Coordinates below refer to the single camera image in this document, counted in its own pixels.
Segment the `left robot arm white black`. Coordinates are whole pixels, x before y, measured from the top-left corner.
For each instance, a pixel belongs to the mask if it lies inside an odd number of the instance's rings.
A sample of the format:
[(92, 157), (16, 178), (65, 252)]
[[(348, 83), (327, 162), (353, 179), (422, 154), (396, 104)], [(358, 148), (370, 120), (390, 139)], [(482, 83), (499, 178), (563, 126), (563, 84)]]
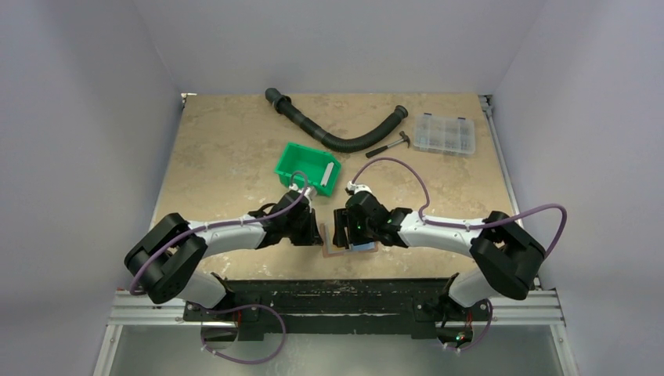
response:
[(196, 303), (213, 320), (233, 312), (230, 288), (198, 266), (205, 258), (229, 251), (271, 247), (283, 239), (295, 246), (321, 245), (311, 201), (313, 188), (292, 186), (274, 205), (222, 222), (185, 220), (174, 212), (163, 217), (128, 252), (124, 265), (133, 276), (129, 292), (155, 304), (179, 298)]

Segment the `green plastic bin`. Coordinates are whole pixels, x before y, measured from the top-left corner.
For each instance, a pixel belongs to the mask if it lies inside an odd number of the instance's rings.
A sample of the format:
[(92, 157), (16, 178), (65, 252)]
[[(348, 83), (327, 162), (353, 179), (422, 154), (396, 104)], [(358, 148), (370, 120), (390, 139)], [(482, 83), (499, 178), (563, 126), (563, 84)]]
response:
[[(320, 180), (327, 164), (330, 162), (334, 162), (334, 170), (327, 186), (321, 187)], [(303, 177), (301, 175), (293, 176), (297, 171), (303, 172), (306, 175), (308, 184), (314, 186), (319, 195), (331, 197), (337, 183), (337, 178), (341, 173), (341, 162), (329, 152), (312, 149), (297, 143), (287, 143), (280, 159), (276, 163), (274, 172), (284, 186), (296, 183), (298, 186), (303, 187)]]

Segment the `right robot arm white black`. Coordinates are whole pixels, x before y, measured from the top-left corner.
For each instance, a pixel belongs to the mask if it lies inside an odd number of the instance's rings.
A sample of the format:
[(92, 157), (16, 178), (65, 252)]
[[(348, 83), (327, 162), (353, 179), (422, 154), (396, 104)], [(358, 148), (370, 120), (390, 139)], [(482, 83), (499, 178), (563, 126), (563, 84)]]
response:
[(368, 191), (352, 194), (334, 210), (332, 242), (346, 250), (368, 243), (434, 248), (472, 259), (476, 267), (453, 277), (439, 299), (442, 313), (451, 319), (494, 296), (525, 299), (545, 259), (543, 246), (501, 211), (485, 219), (445, 222), (410, 208), (388, 210)]

